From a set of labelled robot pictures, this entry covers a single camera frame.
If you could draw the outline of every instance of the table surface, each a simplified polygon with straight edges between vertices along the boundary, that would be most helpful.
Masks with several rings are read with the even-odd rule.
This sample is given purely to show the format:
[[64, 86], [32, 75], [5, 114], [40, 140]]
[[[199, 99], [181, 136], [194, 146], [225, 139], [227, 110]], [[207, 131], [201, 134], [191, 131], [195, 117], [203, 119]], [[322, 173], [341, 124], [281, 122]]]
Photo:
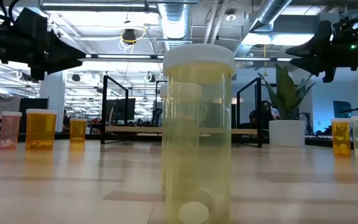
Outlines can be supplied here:
[[[161, 145], [0, 152], [0, 223], [163, 224]], [[232, 146], [232, 223], [358, 223], [358, 162], [323, 147]]]

